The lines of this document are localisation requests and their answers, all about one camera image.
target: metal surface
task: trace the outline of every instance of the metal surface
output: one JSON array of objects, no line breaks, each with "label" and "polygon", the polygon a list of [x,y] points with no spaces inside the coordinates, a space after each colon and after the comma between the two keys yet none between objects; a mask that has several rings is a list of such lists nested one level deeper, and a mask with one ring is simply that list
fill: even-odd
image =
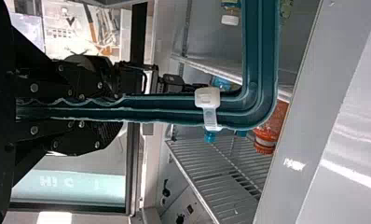
[{"label": "metal surface", "polygon": [[142,209],[144,224],[161,224],[161,219],[155,207],[146,207]]},{"label": "metal surface", "polygon": [[272,157],[255,151],[253,139],[220,136],[167,141],[180,170],[216,223],[251,223]]},{"label": "metal surface", "polygon": [[9,211],[14,212],[58,212],[66,211],[73,214],[89,214],[104,216],[121,216],[125,214],[124,207],[95,206],[78,204],[57,204],[57,203],[11,203]]},{"label": "metal surface", "polygon": [[37,84],[32,84],[31,85],[31,92],[38,92],[38,85]]},{"label": "metal surface", "polygon": [[254,223],[371,223],[370,33],[371,1],[322,2]]},{"label": "metal surface", "polygon": [[101,143],[99,141],[95,142],[95,148],[99,148],[101,146]]},{"label": "metal surface", "polygon": [[132,8],[131,22],[131,63],[144,64],[145,26],[147,25],[148,3],[135,5]]},{"label": "metal surface", "polygon": [[[132,7],[132,25],[131,25],[131,63],[144,64],[144,42],[145,25],[147,20],[147,3],[134,5]],[[142,90],[140,82],[133,83],[135,92]],[[127,135],[127,161],[126,161],[126,195],[125,207],[126,215],[133,216],[138,211],[139,203],[139,147],[140,147],[140,124],[129,123]]]},{"label": "metal surface", "polygon": [[185,56],[172,55],[172,59],[184,63],[193,68],[199,69],[208,74],[230,80],[231,82],[242,84],[241,63],[231,63],[224,60],[186,58]]},{"label": "metal surface", "polygon": [[297,223],[371,223],[371,33]]},{"label": "metal surface", "polygon": [[[189,25],[191,22],[191,10],[192,9],[192,0],[186,1],[186,12],[185,12],[185,28],[183,31],[183,39],[182,39],[182,52],[181,56],[185,57],[187,50],[188,50],[188,32],[189,32]],[[182,77],[185,71],[185,64],[180,62],[179,63],[179,76]]]},{"label": "metal surface", "polygon": [[85,126],[86,126],[86,122],[84,120],[81,120],[80,122],[78,122],[79,128],[84,128]]},{"label": "metal surface", "polygon": [[159,156],[161,151],[164,124],[153,125],[154,135],[144,136],[144,165],[141,176],[140,206],[150,208],[156,206],[158,188]]},{"label": "metal surface", "polygon": [[127,138],[127,167],[126,167],[126,195],[125,207],[126,215],[134,215],[137,211],[137,190],[138,190],[138,155],[140,145],[140,124],[128,124],[128,138]]},{"label": "metal surface", "polygon": [[32,135],[35,135],[35,134],[37,134],[38,133],[38,127],[37,126],[33,126],[32,128],[31,128],[31,134]]}]

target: bolt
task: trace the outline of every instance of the bolt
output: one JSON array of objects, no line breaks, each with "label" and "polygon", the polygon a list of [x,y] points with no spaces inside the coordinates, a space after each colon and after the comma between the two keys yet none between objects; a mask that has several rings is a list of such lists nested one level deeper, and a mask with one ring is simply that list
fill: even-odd
[{"label": "bolt", "polygon": [[33,126],[31,128],[31,134],[32,135],[37,135],[38,134],[38,127],[37,126]]},{"label": "bolt", "polygon": [[53,148],[58,148],[58,146],[59,146],[59,142],[58,141],[54,141],[53,143],[52,143],[52,147]]},{"label": "bolt", "polygon": [[100,146],[101,146],[101,143],[100,143],[99,141],[97,141],[97,142],[95,143],[95,148],[98,149]]},{"label": "bolt", "polygon": [[37,84],[32,84],[31,85],[31,92],[35,93],[35,92],[38,92],[38,85]]},{"label": "bolt", "polygon": [[69,121],[69,123],[67,123],[68,128],[73,128],[73,125],[75,125],[74,121]]},{"label": "bolt", "polygon": [[84,122],[84,120],[81,120],[79,123],[78,123],[78,127],[79,128],[84,128],[86,126],[86,122]]}]

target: wire shelf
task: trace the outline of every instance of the wire shelf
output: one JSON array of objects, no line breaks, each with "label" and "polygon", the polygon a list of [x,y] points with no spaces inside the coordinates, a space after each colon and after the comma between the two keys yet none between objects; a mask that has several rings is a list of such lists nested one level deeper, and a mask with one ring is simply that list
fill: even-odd
[{"label": "wire shelf", "polygon": [[166,141],[200,202],[218,224],[252,223],[271,156],[259,154],[253,139],[217,137]]}]

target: white panel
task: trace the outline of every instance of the white panel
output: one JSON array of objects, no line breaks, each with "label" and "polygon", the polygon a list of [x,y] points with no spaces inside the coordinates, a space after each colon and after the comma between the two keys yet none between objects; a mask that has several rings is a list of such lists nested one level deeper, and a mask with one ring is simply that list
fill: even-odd
[{"label": "white panel", "polygon": [[163,141],[162,123],[154,124],[154,135],[144,137],[144,161],[142,165],[140,206],[144,208],[156,205],[159,153]]},{"label": "white panel", "polygon": [[155,207],[142,209],[144,224],[161,224],[160,217]]},{"label": "white panel", "polygon": [[323,1],[255,223],[296,222],[370,31],[371,1]]},{"label": "white panel", "polygon": [[[170,125],[165,124],[162,132],[165,133],[169,129]],[[171,191],[171,197],[165,198],[165,205],[161,206],[161,199],[163,198],[162,191],[164,180],[168,179],[167,189]],[[162,215],[166,209],[177,199],[177,197],[188,187],[186,179],[177,168],[176,163],[170,159],[170,152],[166,144],[161,144],[159,153],[159,170],[157,178],[157,197],[156,197],[156,208],[160,215]]]},{"label": "white panel", "polygon": [[213,224],[191,188],[185,189],[162,216],[162,224],[178,223],[179,216],[184,216],[184,224]]},{"label": "white panel", "polygon": [[371,36],[297,223],[371,223]]},{"label": "white panel", "polygon": [[[35,224],[39,213],[31,212],[7,212],[3,224]],[[72,224],[128,224],[128,217],[120,216],[94,216],[94,215],[72,215]]]}]

